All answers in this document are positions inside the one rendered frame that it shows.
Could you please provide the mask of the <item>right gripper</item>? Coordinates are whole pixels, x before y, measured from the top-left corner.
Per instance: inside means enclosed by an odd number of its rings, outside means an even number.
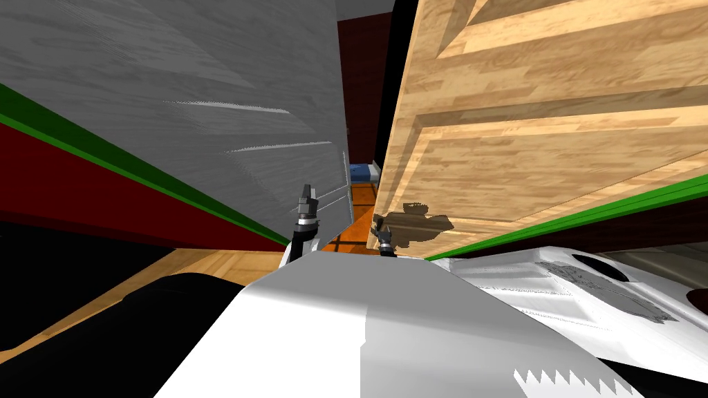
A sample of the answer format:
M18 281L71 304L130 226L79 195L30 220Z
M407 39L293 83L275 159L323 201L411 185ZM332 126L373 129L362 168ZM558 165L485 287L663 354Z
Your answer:
M384 218L379 217L373 224L373 234L377 237L380 248L392 249L390 229L384 225Z

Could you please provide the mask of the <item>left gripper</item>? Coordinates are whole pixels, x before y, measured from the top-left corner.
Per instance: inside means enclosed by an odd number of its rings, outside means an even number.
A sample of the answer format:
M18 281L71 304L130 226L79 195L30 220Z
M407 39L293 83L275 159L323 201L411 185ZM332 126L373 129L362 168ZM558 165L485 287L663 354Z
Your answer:
M297 222L316 222L319 201L316 198L316 189L304 185L301 198L298 200Z

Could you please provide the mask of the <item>blue bed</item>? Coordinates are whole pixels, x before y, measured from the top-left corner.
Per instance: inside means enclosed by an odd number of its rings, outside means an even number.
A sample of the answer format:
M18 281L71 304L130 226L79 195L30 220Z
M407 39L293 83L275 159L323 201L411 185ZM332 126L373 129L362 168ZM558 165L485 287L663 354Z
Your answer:
M381 170L376 163L350 164L350 179L354 184L378 184Z

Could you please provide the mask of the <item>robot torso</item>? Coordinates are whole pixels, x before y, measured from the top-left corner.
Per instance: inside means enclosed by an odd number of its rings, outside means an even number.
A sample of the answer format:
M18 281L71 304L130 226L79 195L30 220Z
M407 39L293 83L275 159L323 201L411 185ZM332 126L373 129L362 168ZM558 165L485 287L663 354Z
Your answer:
M643 398L424 260L314 252L241 290L155 398Z

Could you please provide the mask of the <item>grey wooden door leaf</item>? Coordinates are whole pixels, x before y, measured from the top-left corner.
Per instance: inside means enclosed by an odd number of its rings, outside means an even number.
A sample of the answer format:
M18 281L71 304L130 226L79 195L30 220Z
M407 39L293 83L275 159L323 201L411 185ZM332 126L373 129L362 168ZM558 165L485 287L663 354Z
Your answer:
M0 123L285 245L353 221L335 0L0 0Z

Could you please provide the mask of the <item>light wooden door leaf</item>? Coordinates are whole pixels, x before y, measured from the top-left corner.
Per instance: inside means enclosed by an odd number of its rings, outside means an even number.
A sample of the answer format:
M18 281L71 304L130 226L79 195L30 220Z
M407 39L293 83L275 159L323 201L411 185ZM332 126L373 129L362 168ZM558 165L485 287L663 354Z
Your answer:
M396 0L375 215L437 259L708 196L708 0Z

